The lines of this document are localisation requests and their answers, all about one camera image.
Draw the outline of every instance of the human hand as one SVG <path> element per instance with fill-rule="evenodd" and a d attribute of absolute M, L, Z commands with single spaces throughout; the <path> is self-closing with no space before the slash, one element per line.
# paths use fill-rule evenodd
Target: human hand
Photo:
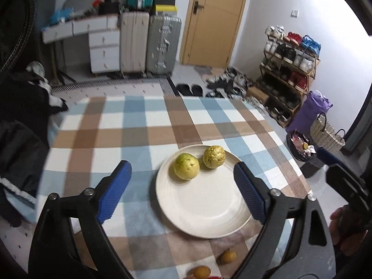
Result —
<path fill-rule="evenodd" d="M 334 211 L 330 216 L 331 223 L 329 226 L 333 245 L 338 245 L 341 242 L 340 250 L 345 256 L 351 256 L 359 250 L 360 245 L 368 232 L 359 232 L 347 238 L 340 233 L 339 221 L 348 208 L 348 206 L 344 206 Z"/>

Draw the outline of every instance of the door lock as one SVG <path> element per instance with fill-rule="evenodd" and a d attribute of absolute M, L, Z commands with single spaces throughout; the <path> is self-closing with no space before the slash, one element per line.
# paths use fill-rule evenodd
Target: door lock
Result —
<path fill-rule="evenodd" d="M 204 9 L 204 6 L 203 5 L 199 5 L 199 1 L 195 1 L 195 3 L 194 3 L 194 14 L 197 14 L 198 13 L 198 9 L 199 8 Z"/>

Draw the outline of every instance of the wooden door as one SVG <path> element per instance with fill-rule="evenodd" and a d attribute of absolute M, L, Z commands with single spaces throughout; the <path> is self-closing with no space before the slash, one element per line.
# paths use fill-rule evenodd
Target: wooden door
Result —
<path fill-rule="evenodd" d="M 245 0 L 194 0 L 189 4 L 192 9 L 182 63 L 226 67 L 244 3 Z"/>

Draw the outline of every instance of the rug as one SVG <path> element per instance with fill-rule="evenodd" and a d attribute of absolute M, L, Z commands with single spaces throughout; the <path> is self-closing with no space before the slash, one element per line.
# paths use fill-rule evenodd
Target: rug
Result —
<path fill-rule="evenodd" d="M 200 75 L 204 83 L 206 83 L 210 78 L 225 72 L 224 68 L 213 68 L 208 66 L 194 66 L 194 70 Z"/>
<path fill-rule="evenodd" d="M 167 76 L 152 78 L 126 78 L 107 81 L 87 81 L 52 88 L 54 96 L 64 99 L 68 106 L 76 105 L 85 97 L 101 96 L 164 96 L 175 97 L 179 93 Z"/>

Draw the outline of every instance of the white plate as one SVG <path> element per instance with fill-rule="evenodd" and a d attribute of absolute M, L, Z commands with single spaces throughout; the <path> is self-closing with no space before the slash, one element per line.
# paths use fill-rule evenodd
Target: white plate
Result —
<path fill-rule="evenodd" d="M 241 160 L 226 151 L 226 161 L 208 169 L 199 159 L 200 172 L 190 181 L 179 179 L 173 162 L 181 153 L 196 158 L 209 146 L 192 145 L 165 160 L 156 177 L 156 196 L 168 219 L 180 230 L 201 238 L 220 238 L 239 230 L 251 213 L 234 181 L 234 166 Z"/>

